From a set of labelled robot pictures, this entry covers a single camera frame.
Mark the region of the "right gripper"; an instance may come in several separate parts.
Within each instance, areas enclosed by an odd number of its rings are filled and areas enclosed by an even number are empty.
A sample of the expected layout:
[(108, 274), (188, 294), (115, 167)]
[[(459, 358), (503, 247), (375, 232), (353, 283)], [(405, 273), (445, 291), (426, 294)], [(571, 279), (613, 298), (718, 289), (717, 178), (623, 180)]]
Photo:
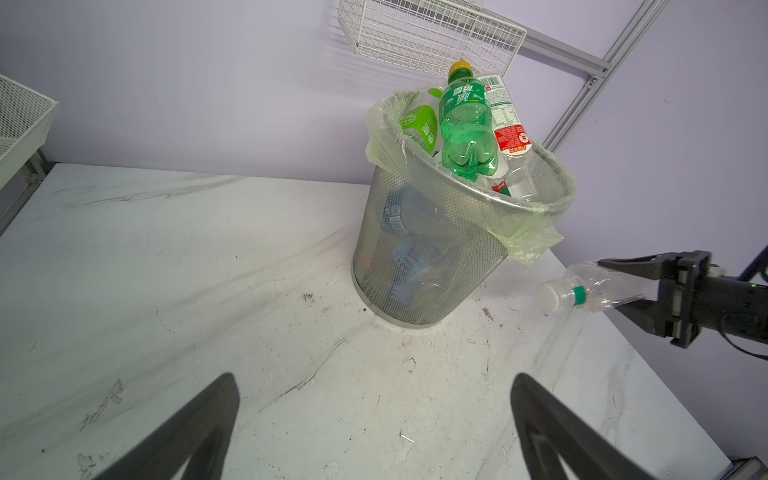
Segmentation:
[(638, 299), (616, 307), (616, 310), (644, 332), (671, 338), (671, 344), (688, 348), (701, 328), (693, 321), (694, 293), (707, 277), (712, 254), (707, 251), (670, 252), (630, 259), (607, 258), (600, 267), (659, 280), (657, 302)]

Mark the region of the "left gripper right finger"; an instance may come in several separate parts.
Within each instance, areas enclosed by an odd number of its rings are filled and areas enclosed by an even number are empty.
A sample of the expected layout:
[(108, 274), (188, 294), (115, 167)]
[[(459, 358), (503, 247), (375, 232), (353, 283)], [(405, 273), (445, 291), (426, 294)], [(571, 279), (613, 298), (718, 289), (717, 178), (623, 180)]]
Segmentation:
[(579, 479), (653, 479), (530, 375), (515, 377), (510, 404), (532, 479), (565, 479), (564, 465)]

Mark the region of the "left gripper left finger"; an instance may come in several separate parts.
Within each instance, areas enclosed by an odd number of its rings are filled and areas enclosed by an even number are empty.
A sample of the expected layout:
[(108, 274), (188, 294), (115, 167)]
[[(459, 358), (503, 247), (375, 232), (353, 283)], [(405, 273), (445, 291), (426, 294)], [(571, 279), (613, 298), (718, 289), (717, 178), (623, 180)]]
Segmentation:
[(221, 478), (239, 405), (234, 375), (220, 375), (98, 477)]

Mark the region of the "clear bottle green cap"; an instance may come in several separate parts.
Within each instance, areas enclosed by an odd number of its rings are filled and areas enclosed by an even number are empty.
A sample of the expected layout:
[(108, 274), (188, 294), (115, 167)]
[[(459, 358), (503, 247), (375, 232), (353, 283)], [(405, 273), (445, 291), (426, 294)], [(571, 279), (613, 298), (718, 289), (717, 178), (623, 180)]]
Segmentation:
[(573, 309), (598, 313), (636, 300), (655, 300), (657, 289), (657, 280), (588, 261), (571, 265), (561, 277), (538, 285), (535, 301), (547, 314), (564, 314)]

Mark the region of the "white red label bottle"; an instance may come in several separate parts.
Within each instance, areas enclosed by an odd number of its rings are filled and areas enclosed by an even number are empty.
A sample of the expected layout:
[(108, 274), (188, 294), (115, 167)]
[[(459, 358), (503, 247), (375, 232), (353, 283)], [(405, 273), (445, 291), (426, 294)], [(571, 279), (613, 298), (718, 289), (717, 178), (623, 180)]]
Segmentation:
[(492, 126), (499, 146), (498, 168), (492, 176), (480, 176), (478, 184), (522, 201), (539, 199), (532, 177), (532, 142), (499, 75), (479, 78), (485, 87), (486, 102), (491, 109)]

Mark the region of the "green soda bottle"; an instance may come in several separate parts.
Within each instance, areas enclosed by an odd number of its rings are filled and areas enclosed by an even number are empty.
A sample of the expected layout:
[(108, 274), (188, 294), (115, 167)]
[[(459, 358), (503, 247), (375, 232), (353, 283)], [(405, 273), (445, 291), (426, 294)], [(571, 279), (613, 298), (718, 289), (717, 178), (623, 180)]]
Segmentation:
[(458, 61), (450, 67), (439, 106), (441, 162), (470, 181), (494, 176), (499, 166), (500, 150), (485, 93), (468, 62)]

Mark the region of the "small green label bottle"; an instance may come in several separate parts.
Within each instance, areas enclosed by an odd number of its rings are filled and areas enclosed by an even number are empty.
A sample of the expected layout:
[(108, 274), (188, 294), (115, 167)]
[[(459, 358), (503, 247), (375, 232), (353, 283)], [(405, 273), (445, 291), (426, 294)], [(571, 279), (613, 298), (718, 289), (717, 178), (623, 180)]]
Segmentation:
[(410, 94), (399, 123), (403, 133), (412, 138), (429, 155), (434, 156), (442, 147), (439, 132), (439, 107), (443, 90), (430, 86)]

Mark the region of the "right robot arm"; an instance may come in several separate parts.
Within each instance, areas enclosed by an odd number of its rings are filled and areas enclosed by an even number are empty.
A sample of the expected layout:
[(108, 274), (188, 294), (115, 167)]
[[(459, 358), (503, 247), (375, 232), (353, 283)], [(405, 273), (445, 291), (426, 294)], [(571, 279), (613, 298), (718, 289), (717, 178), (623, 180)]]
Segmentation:
[(767, 251), (762, 250), (737, 277), (709, 274), (707, 251), (669, 252), (630, 259), (606, 258), (609, 270), (658, 283), (655, 300), (638, 299), (618, 311), (643, 331), (687, 348), (703, 329), (717, 331), (727, 342), (733, 336), (767, 342)]

